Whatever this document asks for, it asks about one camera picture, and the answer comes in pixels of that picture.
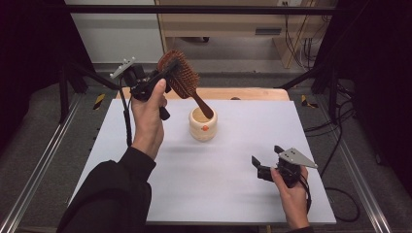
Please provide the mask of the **small grey rectangular plate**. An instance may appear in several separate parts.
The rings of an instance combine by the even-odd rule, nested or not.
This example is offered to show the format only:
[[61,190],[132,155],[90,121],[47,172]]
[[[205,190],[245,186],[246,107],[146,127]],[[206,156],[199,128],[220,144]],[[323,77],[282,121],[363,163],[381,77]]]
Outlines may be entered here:
[[255,30],[255,34],[258,36],[278,36],[281,33],[281,28],[257,28]]

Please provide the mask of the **light wooden table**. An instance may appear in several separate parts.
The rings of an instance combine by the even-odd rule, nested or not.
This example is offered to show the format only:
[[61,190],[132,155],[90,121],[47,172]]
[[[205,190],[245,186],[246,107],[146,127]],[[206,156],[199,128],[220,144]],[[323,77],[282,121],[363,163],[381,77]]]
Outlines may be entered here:
[[290,96],[281,88],[262,87],[199,87],[197,94],[203,99],[289,101]]

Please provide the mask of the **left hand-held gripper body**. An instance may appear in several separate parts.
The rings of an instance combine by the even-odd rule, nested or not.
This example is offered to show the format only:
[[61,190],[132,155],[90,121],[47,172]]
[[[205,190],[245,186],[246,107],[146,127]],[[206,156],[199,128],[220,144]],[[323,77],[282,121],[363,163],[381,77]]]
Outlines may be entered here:
[[110,78],[118,78],[123,80],[130,88],[130,93],[133,98],[140,101],[147,101],[153,93],[153,89],[148,88],[149,76],[144,72],[141,64],[135,63],[135,57],[125,59],[114,73],[110,74]]

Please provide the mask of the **black curtain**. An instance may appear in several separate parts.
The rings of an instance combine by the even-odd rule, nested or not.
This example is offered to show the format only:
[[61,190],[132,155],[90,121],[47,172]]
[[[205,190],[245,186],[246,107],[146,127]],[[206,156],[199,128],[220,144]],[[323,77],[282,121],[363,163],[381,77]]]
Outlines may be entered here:
[[337,0],[318,61],[355,85],[372,145],[412,197],[412,0]]
[[93,68],[72,16],[46,10],[65,0],[0,0],[0,152],[12,141],[31,95],[58,82],[69,62]]

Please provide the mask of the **black horizontal frame bar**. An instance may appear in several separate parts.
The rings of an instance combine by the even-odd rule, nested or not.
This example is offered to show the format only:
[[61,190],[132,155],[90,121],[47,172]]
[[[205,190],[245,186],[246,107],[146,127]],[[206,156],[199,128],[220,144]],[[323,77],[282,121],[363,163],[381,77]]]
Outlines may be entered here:
[[145,5],[66,5],[64,11],[76,14],[215,14],[215,15],[308,15],[333,16],[350,13],[345,8],[249,7],[249,6],[145,6]]

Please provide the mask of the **brown wooden paddle hairbrush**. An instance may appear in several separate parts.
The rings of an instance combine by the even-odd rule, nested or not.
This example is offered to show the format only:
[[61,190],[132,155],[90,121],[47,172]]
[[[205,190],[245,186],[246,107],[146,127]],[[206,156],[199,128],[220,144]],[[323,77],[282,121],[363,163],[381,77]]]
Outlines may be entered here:
[[157,63],[157,69],[162,70],[172,59],[179,61],[178,67],[172,72],[170,86],[182,99],[193,98],[207,118],[213,117],[212,109],[202,100],[196,90],[199,75],[191,68],[185,55],[179,50],[170,50]]

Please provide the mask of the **person's right hand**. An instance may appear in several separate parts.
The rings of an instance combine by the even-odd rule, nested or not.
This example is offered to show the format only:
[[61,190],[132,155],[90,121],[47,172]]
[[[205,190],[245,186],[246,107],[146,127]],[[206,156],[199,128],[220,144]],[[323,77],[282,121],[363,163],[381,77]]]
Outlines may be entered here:
[[301,183],[288,188],[283,177],[273,167],[270,168],[271,177],[279,190],[286,221],[291,230],[309,227],[307,216],[306,190]]

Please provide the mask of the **white cabinet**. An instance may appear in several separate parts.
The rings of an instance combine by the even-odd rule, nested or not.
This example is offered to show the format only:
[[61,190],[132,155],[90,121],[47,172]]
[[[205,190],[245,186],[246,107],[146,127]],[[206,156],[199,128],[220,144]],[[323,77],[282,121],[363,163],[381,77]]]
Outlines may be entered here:
[[135,57],[156,63],[163,55],[156,14],[72,14],[91,61],[121,63]]

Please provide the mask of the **silver metal floor rail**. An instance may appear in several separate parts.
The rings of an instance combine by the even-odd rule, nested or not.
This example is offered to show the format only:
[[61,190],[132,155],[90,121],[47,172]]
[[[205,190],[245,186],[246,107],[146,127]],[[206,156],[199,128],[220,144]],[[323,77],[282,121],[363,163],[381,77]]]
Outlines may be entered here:
[[331,123],[330,133],[333,135],[335,141],[335,146],[328,156],[326,165],[321,169],[320,176],[324,176],[332,158],[335,156],[335,153],[337,151],[340,151],[343,164],[357,192],[357,195],[360,198],[360,202],[362,203],[362,206],[366,211],[369,221],[374,228],[375,233],[393,233],[393,230],[390,227],[387,218],[383,214],[370,185],[361,172],[361,169],[355,161],[355,158],[353,157],[347,143],[343,139],[342,111],[348,110],[348,104],[351,103],[351,100],[347,99],[342,103],[336,102],[337,122],[333,123],[327,113],[328,102],[326,101],[326,98],[324,96],[317,96],[316,99],[318,100],[320,109],[322,110],[322,113],[324,114],[326,120]]
[[52,159],[57,152],[64,136],[69,128],[74,115],[76,114],[79,105],[81,104],[84,96],[82,94],[75,94],[70,106],[67,117],[57,125],[51,139],[48,142],[42,156],[40,157],[36,167],[31,173],[30,178],[25,184],[18,199],[9,211],[3,222],[0,224],[0,233],[15,233],[17,227],[24,216],[34,194],[36,193],[38,186],[40,185],[45,173],[47,172]]

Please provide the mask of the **white table mat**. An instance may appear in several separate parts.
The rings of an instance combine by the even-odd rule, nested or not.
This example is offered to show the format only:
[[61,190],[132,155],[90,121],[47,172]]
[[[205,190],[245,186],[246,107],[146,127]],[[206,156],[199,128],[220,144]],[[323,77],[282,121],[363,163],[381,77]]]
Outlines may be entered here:
[[218,132],[207,142],[189,133],[193,100],[171,100],[171,117],[149,178],[149,224],[246,224],[285,221],[279,191],[252,160],[278,161],[275,147],[312,155],[292,101],[211,100]]

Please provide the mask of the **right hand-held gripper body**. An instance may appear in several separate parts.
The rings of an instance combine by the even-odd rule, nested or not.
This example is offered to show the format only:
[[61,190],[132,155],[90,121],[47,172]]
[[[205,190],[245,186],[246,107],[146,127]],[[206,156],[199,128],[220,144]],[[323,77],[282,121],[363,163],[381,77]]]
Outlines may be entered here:
[[301,167],[318,168],[318,165],[295,148],[277,153],[277,170],[288,188],[294,187],[301,177]]

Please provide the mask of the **black metal frame stand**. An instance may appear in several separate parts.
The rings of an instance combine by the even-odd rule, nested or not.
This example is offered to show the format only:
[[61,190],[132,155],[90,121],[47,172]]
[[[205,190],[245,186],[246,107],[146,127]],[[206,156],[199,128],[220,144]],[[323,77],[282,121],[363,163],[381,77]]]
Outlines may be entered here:
[[328,109],[327,113],[333,123],[337,122],[336,100],[337,100],[337,72],[334,67],[326,62],[316,65],[313,69],[303,73],[297,78],[281,84],[280,88],[289,90],[292,87],[308,79],[314,79],[311,90],[314,94],[322,94],[328,88]]
[[73,62],[62,65],[58,70],[57,75],[60,95],[60,123],[63,123],[69,115],[68,84],[72,85],[76,93],[85,93],[88,89],[88,85],[86,84],[84,77],[89,77],[112,90],[120,89],[118,85],[98,75],[95,71],[88,70],[80,64]]

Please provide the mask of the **yellow black hazard tape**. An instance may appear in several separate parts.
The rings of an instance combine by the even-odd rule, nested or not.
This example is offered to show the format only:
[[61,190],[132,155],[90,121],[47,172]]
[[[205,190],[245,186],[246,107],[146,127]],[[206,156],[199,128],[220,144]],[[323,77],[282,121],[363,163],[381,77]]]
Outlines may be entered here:
[[319,105],[316,103],[309,103],[305,95],[301,95],[301,106],[317,109]]
[[93,110],[98,110],[100,108],[104,98],[105,98],[105,94],[103,94],[103,93],[99,94],[96,98],[96,101],[95,101],[92,109]]

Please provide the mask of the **cream ceramic cup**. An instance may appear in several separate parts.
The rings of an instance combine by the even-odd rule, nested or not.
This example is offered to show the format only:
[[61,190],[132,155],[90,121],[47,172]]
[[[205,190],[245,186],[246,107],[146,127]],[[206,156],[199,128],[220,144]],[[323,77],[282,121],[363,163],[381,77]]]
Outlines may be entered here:
[[199,107],[189,113],[189,133],[197,141],[212,140],[218,132],[218,115],[213,111],[213,117],[207,118]]

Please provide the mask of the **light wooden desk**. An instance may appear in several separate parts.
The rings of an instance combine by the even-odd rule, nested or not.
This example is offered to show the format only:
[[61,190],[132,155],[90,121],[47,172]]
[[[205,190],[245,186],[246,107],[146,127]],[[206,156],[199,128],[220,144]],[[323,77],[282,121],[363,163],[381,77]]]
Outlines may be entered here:
[[[249,7],[334,7],[337,0],[154,0],[158,6],[249,6]],[[163,49],[172,48],[178,37],[267,37],[271,38],[285,68],[299,60],[305,39],[321,39],[328,27],[328,16],[285,15],[196,15],[158,16]],[[281,28],[278,36],[258,36],[257,28]]]

